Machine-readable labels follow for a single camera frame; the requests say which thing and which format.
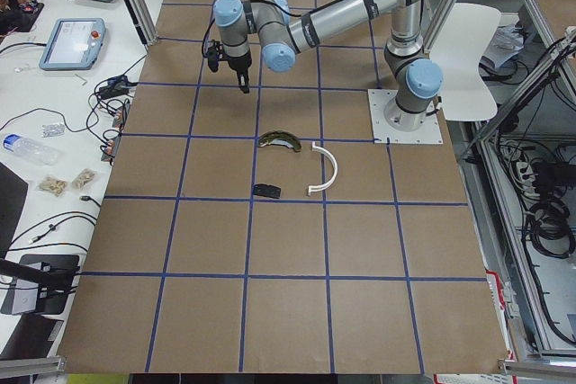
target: plastic bottle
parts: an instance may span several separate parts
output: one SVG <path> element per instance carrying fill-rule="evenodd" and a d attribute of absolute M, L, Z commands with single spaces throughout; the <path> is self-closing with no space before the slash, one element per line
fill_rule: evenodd
<path fill-rule="evenodd" d="M 54 165 L 61 154 L 54 147 L 44 146 L 38 141 L 16 134 L 3 135 L 0 140 L 4 149 L 38 165 Z"/>

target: white chair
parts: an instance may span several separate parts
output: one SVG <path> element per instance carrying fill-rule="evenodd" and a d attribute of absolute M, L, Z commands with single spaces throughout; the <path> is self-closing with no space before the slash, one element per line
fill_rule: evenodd
<path fill-rule="evenodd" d="M 496 115 L 496 102 L 478 64 L 500 17 L 500 11 L 481 4 L 454 4 L 438 34 L 430 59 L 444 73 L 439 94 L 448 121 L 486 121 Z"/>

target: white desk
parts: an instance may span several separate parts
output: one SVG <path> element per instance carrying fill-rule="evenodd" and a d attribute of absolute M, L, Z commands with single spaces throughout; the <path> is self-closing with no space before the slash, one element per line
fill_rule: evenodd
<path fill-rule="evenodd" d="M 82 129 L 85 126 L 90 108 L 88 95 L 94 86 L 110 76 L 123 73 L 133 62 L 146 54 L 138 34 L 131 22 L 128 10 L 123 0 L 114 0 L 109 4 L 89 0 L 39 0 L 45 4 L 34 28 L 28 33 L 15 33 L 5 38 L 0 49 L 8 45 L 24 42 L 46 42 L 58 18 L 88 18 L 100 17 L 106 23 L 106 36 L 99 59 L 92 69 L 87 71 L 47 72 L 38 68 L 43 47 L 26 47 L 10 49 L 0 55 L 0 125 L 8 119 L 34 108 L 43 107 L 65 114 L 68 125 L 72 129 Z M 154 22 L 158 17 L 162 0 L 145 0 Z M 143 65 L 140 62 L 133 68 L 128 77 L 137 81 Z M 87 83 L 76 76 L 82 76 Z M 112 118 L 100 115 L 100 122 L 93 130 L 101 133 L 112 125 Z M 16 230 L 16 235 L 36 222 L 52 215 L 70 211 L 82 210 L 97 215 L 98 208 L 90 201 L 78 199 L 82 193 L 64 192 L 55 197 L 48 192 L 37 191 L 38 183 L 47 175 L 52 174 L 60 179 L 71 181 L 84 168 L 90 168 L 98 173 L 97 178 L 89 184 L 86 194 L 97 201 L 104 196 L 111 167 L 100 161 L 99 141 L 88 131 L 70 133 L 55 138 L 41 138 L 41 125 L 60 122 L 57 114 L 35 112 L 14 121 L 0 133 L 15 133 L 27 138 L 34 138 L 63 151 L 63 157 L 54 166 L 36 166 L 0 151 L 0 162 L 8 166 L 26 181 L 29 181 L 29 191 L 26 203 Z M 46 231 L 43 224 L 21 238 L 14 247 L 29 245 L 29 240 Z M 37 245 L 59 242 L 73 242 L 82 246 L 90 245 L 93 227 L 82 219 L 72 219 L 62 224 L 57 231 L 41 240 Z M 72 246 L 53 246 L 31 251 L 10 252 L 7 259 L 18 262 L 24 254 L 78 254 L 83 253 Z M 0 301 L 4 300 L 6 291 L 0 292 Z M 51 316 L 66 320 L 72 301 L 67 303 L 64 313 Z M 0 316 L 0 349 L 5 346 L 20 317 Z M 56 353 L 63 331 L 58 334 L 49 355 Z"/>

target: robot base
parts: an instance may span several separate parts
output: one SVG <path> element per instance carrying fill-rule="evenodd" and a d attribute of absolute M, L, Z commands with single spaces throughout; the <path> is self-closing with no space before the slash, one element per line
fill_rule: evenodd
<path fill-rule="evenodd" d="M 421 126 L 411 132 L 405 132 L 394 128 L 384 117 L 384 110 L 388 102 L 396 96 L 396 90 L 368 90 L 368 102 L 370 103 L 370 116 L 372 117 L 372 132 L 376 143 L 386 144 L 443 144 L 442 133 L 438 126 L 435 114 L 424 118 Z M 430 103 L 427 109 L 434 110 Z"/>

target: curved yellow-black object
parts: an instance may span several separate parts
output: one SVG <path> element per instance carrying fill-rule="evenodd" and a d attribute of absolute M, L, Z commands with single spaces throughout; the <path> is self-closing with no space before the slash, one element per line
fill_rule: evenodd
<path fill-rule="evenodd" d="M 263 134 L 258 139 L 258 147 L 264 146 L 284 146 L 291 148 L 294 152 L 302 150 L 302 144 L 300 144 L 298 137 L 285 130 L 271 130 Z"/>

